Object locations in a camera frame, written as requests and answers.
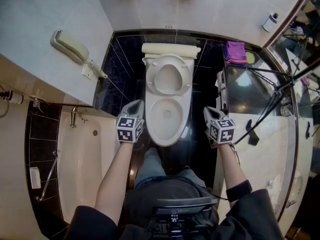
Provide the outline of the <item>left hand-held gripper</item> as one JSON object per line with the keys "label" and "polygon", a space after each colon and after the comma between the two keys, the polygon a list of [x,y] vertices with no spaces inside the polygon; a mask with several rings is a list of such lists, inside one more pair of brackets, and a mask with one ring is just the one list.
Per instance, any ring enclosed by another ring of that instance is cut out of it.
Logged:
{"label": "left hand-held gripper", "polygon": [[143,132],[145,102],[142,99],[126,104],[116,121],[117,140],[119,142],[136,143]]}

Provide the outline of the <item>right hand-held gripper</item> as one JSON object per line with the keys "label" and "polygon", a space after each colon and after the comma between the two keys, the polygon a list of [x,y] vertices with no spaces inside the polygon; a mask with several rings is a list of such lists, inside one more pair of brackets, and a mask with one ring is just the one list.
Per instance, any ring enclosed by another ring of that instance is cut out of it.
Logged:
{"label": "right hand-held gripper", "polygon": [[236,125],[222,110],[205,106],[203,115],[207,126],[205,134],[211,148],[234,141]]}

